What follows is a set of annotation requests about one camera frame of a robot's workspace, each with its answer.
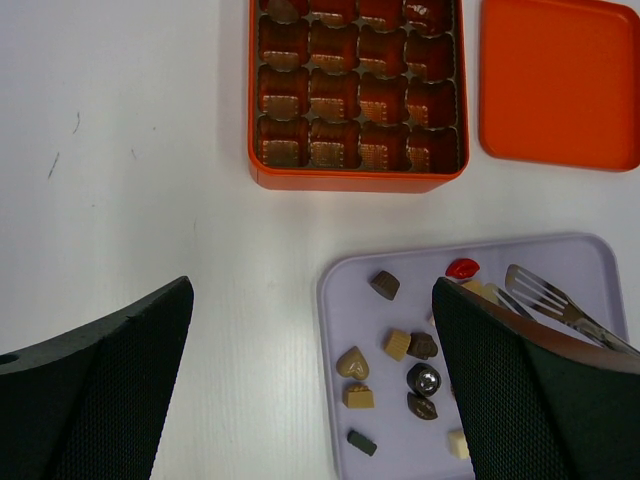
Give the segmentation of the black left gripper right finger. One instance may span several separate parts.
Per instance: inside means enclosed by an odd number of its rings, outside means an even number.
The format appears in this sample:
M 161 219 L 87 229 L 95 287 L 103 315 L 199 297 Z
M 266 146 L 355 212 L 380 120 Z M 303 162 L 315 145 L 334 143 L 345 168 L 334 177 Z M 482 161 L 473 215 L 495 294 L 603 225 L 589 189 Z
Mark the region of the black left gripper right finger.
M 439 278 L 436 329 L 478 479 L 636 479 L 639 359 Z

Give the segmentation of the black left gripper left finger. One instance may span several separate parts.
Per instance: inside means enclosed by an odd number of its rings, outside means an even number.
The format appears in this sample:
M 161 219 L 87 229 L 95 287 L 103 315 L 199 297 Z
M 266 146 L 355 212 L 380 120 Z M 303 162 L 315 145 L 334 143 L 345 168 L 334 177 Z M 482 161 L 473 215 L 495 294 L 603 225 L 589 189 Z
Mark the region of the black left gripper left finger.
M 183 276 L 105 317 L 3 354 L 2 478 L 149 478 L 193 304 Z

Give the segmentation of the metal serving tongs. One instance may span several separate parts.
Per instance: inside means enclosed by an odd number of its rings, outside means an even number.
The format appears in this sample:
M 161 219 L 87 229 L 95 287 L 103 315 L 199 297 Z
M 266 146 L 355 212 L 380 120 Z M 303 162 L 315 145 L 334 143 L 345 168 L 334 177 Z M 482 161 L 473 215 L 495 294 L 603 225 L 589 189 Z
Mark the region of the metal serving tongs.
M 499 306 L 535 321 L 526 308 L 569 327 L 595 344 L 638 357 L 639 350 L 586 314 L 565 292 L 530 270 L 511 264 L 505 274 L 505 287 L 487 283 L 484 288 Z

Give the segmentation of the white square chocolate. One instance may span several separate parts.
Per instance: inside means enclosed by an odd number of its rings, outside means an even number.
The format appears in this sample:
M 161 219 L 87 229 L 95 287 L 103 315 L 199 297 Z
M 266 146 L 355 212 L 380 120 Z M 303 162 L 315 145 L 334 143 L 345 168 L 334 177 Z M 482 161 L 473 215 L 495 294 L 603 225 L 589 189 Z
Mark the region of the white square chocolate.
M 461 286 L 462 288 L 470 292 L 473 292 L 474 294 L 489 301 L 490 303 L 493 303 L 495 305 L 498 304 L 497 296 L 489 289 L 487 285 L 484 285 L 478 280 L 454 281 L 454 284 Z

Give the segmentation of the dark brown rose chocolate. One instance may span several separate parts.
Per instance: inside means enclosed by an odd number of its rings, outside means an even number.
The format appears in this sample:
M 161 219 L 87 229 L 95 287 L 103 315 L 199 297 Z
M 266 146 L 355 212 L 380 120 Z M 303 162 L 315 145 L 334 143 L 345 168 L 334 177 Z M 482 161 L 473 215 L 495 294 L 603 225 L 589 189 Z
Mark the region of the dark brown rose chocolate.
M 434 338 L 426 332 L 412 332 L 407 354 L 420 359 L 428 360 L 438 355 L 439 348 Z

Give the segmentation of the brown leaf chocolate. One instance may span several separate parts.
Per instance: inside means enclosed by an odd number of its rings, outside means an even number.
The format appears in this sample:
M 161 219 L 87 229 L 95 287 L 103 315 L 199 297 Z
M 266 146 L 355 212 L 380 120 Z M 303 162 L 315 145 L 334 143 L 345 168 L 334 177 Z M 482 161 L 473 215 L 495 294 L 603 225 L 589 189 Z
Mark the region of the brown leaf chocolate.
M 300 18 L 297 8 L 289 0 L 268 0 L 265 11 L 279 23 L 294 23 Z

